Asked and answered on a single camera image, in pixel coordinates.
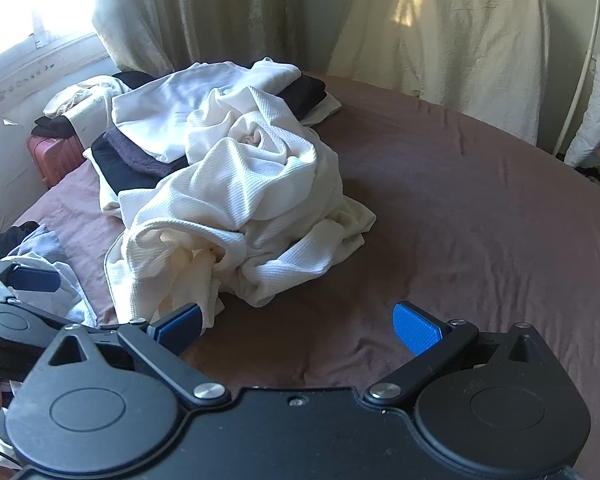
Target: brown bed sheet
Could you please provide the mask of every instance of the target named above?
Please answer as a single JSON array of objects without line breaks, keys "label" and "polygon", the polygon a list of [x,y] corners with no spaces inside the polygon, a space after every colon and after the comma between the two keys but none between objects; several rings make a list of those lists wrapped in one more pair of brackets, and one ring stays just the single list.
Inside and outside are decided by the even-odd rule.
[{"label": "brown bed sheet", "polygon": [[[577,469],[600,479],[600,190],[546,153],[461,114],[325,78],[344,108],[316,129],[340,155],[347,195],[378,215],[327,275],[261,309],[226,311],[184,354],[229,385],[364,388],[412,357],[392,331],[410,300],[482,330],[526,320],[560,357],[592,413]],[[122,224],[100,214],[84,165],[22,218],[55,229],[100,319]]]}]

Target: folded black garment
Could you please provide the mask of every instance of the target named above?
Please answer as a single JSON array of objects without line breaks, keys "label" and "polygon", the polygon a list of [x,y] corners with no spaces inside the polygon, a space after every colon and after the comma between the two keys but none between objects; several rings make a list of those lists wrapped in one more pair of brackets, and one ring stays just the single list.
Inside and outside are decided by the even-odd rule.
[{"label": "folded black garment", "polygon": [[91,154],[116,195],[127,189],[153,189],[161,180],[158,176],[130,168],[106,141],[104,134],[93,141]]},{"label": "folded black garment", "polygon": [[327,97],[326,85],[315,77],[302,74],[278,94],[298,121],[302,121],[311,110]]},{"label": "folded black garment", "polygon": [[38,227],[40,226],[37,222],[30,221],[19,226],[9,227],[5,232],[0,233],[0,258],[4,258],[13,251]]},{"label": "folded black garment", "polygon": [[132,90],[140,88],[142,85],[146,85],[151,81],[155,81],[155,77],[152,75],[145,74],[144,72],[138,72],[138,70],[130,70],[129,72],[118,72],[113,77],[120,79],[125,85]]},{"label": "folded black garment", "polygon": [[174,160],[169,164],[155,160],[115,126],[104,132],[104,138],[118,152],[122,161],[139,173],[165,178],[174,171],[181,170],[189,165],[186,156],[181,156],[178,160]]},{"label": "folded black garment", "polygon": [[31,135],[51,139],[69,139],[75,135],[74,126],[64,115],[53,119],[40,117],[36,119],[35,123],[36,126],[31,131]]}]

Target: wall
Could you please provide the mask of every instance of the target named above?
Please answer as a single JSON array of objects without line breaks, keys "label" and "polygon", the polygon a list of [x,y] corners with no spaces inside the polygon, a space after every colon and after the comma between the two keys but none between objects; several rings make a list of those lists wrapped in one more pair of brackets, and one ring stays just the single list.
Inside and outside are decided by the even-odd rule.
[{"label": "wall", "polygon": [[[303,0],[308,70],[324,72],[353,0]],[[562,129],[589,42],[595,0],[547,0],[551,25],[549,81],[542,108],[539,146],[551,151]],[[600,53],[600,32],[595,53]],[[589,100],[589,74],[563,151],[582,122]]]},{"label": "wall", "polygon": [[0,232],[13,224],[45,191],[26,148],[34,120],[59,91],[95,75],[118,70],[106,57],[58,78],[0,115]]}]

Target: pink suitcase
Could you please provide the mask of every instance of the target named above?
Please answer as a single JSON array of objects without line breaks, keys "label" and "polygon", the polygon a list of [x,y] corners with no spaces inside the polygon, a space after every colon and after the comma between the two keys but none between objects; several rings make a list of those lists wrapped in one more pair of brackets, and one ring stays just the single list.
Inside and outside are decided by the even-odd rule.
[{"label": "pink suitcase", "polygon": [[69,139],[29,136],[27,148],[48,189],[85,161],[84,148],[77,135]]}]

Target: mattress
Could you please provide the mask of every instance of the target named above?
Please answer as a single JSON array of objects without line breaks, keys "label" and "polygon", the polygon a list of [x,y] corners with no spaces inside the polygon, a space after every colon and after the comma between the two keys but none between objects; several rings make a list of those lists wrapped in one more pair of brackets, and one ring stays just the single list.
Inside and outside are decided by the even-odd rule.
[{"label": "mattress", "polygon": [[[346,195],[378,216],[365,245],[312,282],[251,308],[233,296],[183,355],[227,384],[365,388],[411,359],[392,330],[409,300],[487,331],[531,322],[582,393],[592,430],[576,465],[600,479],[600,189],[545,152],[439,106],[324,78],[344,108],[316,130]],[[69,174],[18,222],[46,223],[101,322],[122,223],[98,208],[96,173]]]}]

